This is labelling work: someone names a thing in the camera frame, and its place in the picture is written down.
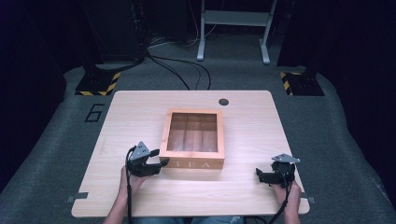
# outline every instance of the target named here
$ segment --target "wooden box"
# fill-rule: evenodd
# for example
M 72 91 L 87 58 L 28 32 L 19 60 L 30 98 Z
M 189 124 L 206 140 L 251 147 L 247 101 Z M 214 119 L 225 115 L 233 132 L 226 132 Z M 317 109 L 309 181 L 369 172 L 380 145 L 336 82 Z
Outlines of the wooden box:
M 224 133 L 221 110 L 169 109 L 163 128 L 160 160 L 167 168 L 222 169 Z

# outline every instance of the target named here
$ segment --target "gray carpet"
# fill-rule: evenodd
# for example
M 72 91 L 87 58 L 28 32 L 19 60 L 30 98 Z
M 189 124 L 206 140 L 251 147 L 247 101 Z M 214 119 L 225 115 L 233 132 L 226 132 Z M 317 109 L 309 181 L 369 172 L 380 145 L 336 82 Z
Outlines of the gray carpet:
M 303 223 L 394 223 L 394 208 L 384 195 L 375 171 L 366 162 L 347 130 L 343 107 L 332 84 L 318 75 L 324 97 L 288 96 L 276 67 L 281 46 L 276 36 L 269 49 L 271 64 L 264 65 L 256 35 L 218 36 L 206 43 L 200 64 L 212 78 L 210 90 L 268 90 L 273 94 L 304 188 L 311 204 Z M 152 55 L 196 63 L 198 43 L 150 48 Z M 184 63 L 167 62 L 195 89 L 199 74 Z M 107 64 L 117 67 L 121 64 Z M 197 89 L 205 90 L 204 71 Z M 46 131 L 0 195 L 0 223 L 100 223 L 102 218 L 71 216 L 68 196 L 78 192 L 113 94 L 77 96 L 82 68 L 64 74 L 67 90 Z M 120 75 L 115 91 L 186 90 L 175 75 L 146 59 Z M 84 122 L 94 104 L 104 104 L 98 122 Z M 252 218 L 247 223 L 255 223 Z

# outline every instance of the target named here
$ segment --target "table top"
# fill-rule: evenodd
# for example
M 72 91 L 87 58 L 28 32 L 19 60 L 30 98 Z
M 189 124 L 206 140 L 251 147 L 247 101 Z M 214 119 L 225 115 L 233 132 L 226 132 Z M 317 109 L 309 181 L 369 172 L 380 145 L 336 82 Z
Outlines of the table top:
M 220 105 L 227 99 L 228 105 Z M 106 217 L 117 196 L 128 149 L 144 142 L 160 148 L 169 108 L 221 109 L 225 162 L 222 170 L 162 168 L 133 200 L 133 217 L 272 215 L 279 208 L 256 168 L 272 173 L 271 158 L 292 155 L 269 91 L 117 91 L 107 112 L 78 192 L 74 217 Z M 158 157 L 148 163 L 159 162 Z M 298 170 L 297 183 L 304 191 Z M 309 211 L 302 199 L 300 214 Z

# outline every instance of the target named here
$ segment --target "black device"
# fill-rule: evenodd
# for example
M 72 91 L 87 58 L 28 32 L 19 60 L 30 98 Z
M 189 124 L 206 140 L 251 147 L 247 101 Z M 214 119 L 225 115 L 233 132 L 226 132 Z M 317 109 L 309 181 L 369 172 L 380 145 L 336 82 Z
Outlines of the black device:
M 159 149 L 150 151 L 143 142 L 139 142 L 137 146 L 129 149 L 126 154 L 125 166 L 127 169 L 125 174 L 128 190 L 128 223 L 130 224 L 132 224 L 132 187 L 130 177 L 131 175 L 143 177 L 159 174 L 161 168 L 168 164 L 169 159 L 160 163 L 147 164 L 149 157 L 158 156 L 158 154 L 160 154 Z
M 150 151 L 143 142 L 140 142 L 137 146 L 132 147 L 128 152 L 126 167 L 131 175 L 140 177 L 157 175 L 160 173 L 161 168 L 168 164 L 169 159 L 153 164 L 147 164 L 147 160 L 149 157 L 158 156 L 159 154 L 159 149 Z
M 292 162 L 300 162 L 300 159 L 293 158 L 287 154 L 281 154 L 272 158 L 274 161 L 271 166 L 273 168 L 272 173 L 264 173 L 260 169 L 256 168 L 256 175 L 259 177 L 260 182 L 269 184 L 280 185 L 286 191 L 285 201 L 277 213 L 270 220 L 270 224 L 274 223 L 280 214 L 283 213 L 287 204 L 290 194 L 291 182 L 294 180 L 294 171 L 296 169 L 295 164 Z
M 263 173 L 256 168 L 256 174 L 260 182 L 272 185 L 278 184 L 283 188 L 294 180 L 295 165 L 289 162 L 274 161 L 271 164 L 273 173 Z

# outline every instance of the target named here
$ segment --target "person's hand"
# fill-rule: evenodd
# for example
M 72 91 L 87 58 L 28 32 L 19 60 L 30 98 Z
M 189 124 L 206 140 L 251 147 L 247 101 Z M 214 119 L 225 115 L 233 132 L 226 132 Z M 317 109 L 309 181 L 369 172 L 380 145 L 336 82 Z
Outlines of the person's hand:
M 276 194 L 277 202 L 281 206 L 286 199 L 286 190 L 282 189 L 280 185 L 272 185 Z M 285 208 L 285 223 L 300 223 L 298 209 L 301 201 L 301 188 L 297 185 L 296 181 L 291 182 L 290 194 L 288 204 Z
M 128 198 L 128 188 L 127 188 L 128 183 L 127 183 L 125 172 L 126 172 L 126 167 L 123 166 L 121 168 L 121 178 L 120 178 L 120 187 L 119 187 L 118 197 Z M 131 188 L 132 188 L 132 195 L 136 194 L 137 191 L 142 186 L 143 182 L 145 182 L 150 177 L 151 176 L 138 177 L 135 175 L 131 175 L 129 182 L 130 182 Z
M 119 193 L 117 194 L 117 198 L 111 207 L 110 212 L 108 213 L 104 224 L 115 224 L 115 223 L 122 223 L 125 209 L 127 208 L 128 203 L 128 188 L 127 188 L 127 179 L 126 179 L 126 167 L 123 166 L 121 168 L 121 178 L 120 178 L 120 186 L 119 186 Z M 132 194 L 134 195 L 142 186 L 145 180 L 149 179 L 150 176 L 144 177 L 137 177 L 131 175 L 129 182 L 132 188 Z

